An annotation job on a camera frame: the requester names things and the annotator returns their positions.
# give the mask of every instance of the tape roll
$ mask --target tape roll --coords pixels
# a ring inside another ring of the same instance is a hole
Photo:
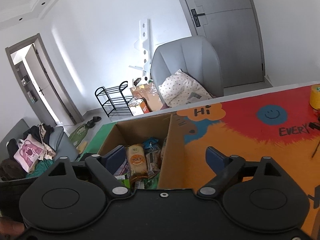
[[[310,105],[316,109],[320,109],[320,84],[311,87]]]

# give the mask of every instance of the black shoe rack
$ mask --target black shoe rack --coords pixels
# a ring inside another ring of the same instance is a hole
[[[99,87],[95,91],[94,94],[108,117],[115,116],[115,115],[133,116],[128,105],[130,100],[132,99],[132,95],[124,96],[122,93],[123,90],[125,90],[127,87],[128,87],[128,82],[124,81],[120,84],[120,86],[111,87],[111,88]],[[105,100],[104,96],[107,96],[108,98],[107,101],[105,102],[104,102]]]

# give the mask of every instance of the gray leather chair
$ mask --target gray leather chair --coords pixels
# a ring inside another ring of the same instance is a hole
[[[157,90],[177,70],[197,80],[209,93],[223,97],[218,55],[204,36],[192,36],[159,46],[153,56],[151,76]]]
[[[23,133],[29,129],[29,126],[23,119],[9,131],[9,133],[0,142],[0,162],[9,158],[7,150],[7,142],[14,139],[22,139]],[[70,142],[68,136],[63,130],[63,127],[55,127],[54,131],[50,134],[49,138],[50,147],[56,152],[56,156],[53,161],[59,159],[61,156],[69,157],[70,161],[74,161],[78,156],[78,151],[74,145]]]

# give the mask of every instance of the black slipper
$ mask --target black slipper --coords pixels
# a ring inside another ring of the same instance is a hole
[[[93,122],[99,122],[99,121],[101,121],[101,117],[100,117],[100,116],[94,116],[94,117],[92,118],[92,121],[93,121]]]
[[[85,127],[87,128],[87,129],[90,129],[90,128],[92,128],[92,127],[94,127],[96,124],[92,121],[92,120],[90,120],[89,122],[87,122],[86,124],[85,124]]]

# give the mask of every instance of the smiley face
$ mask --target smiley face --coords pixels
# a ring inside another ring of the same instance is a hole
[[[257,117],[265,124],[278,125],[287,121],[288,115],[281,106],[267,105],[259,109]]]

